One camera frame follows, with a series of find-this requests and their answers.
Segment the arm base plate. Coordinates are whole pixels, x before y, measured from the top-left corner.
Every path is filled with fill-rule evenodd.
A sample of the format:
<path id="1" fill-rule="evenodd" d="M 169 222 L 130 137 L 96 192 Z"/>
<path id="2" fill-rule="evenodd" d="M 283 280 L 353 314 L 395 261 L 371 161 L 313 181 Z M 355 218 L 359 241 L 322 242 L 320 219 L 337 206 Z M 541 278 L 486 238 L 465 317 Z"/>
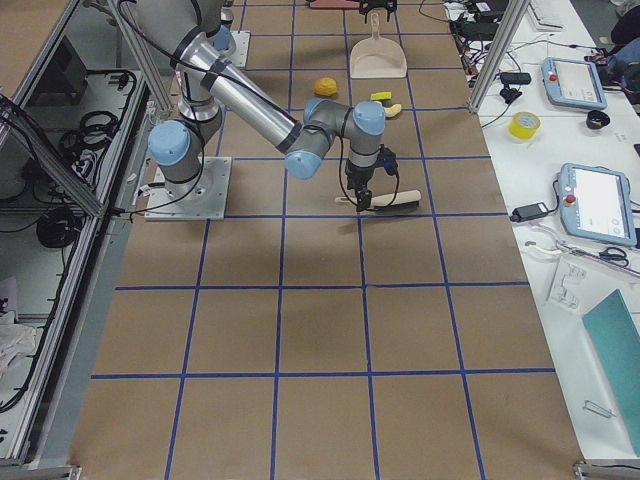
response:
<path id="1" fill-rule="evenodd" d="M 150 191 L 144 216 L 149 221 L 222 220 L 232 170 L 231 157 L 199 156 L 201 174 L 184 183 L 165 179 L 166 167 L 158 166 L 154 176 L 159 188 Z"/>
<path id="2" fill-rule="evenodd" d="M 236 67 L 244 69 L 248 59 L 250 36 L 249 31 L 230 31 L 223 29 L 217 35 L 214 45 L 226 55 Z"/>

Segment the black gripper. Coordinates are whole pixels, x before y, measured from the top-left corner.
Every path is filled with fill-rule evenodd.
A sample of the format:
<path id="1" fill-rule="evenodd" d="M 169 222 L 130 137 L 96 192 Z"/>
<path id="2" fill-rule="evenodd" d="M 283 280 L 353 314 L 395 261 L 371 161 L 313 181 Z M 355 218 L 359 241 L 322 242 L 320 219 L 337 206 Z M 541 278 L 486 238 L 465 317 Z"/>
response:
<path id="1" fill-rule="evenodd" d="M 364 15 L 365 24 L 369 23 L 371 11 L 383 9 L 386 12 L 386 21 L 389 22 L 391 15 L 397 10 L 396 0 L 359 0 L 358 12 Z"/>
<path id="2" fill-rule="evenodd" d="M 372 192 L 368 182 L 372 179 L 375 169 L 373 167 L 346 167 L 347 189 L 352 190 L 356 197 L 357 210 L 369 210 L 372 201 Z"/>

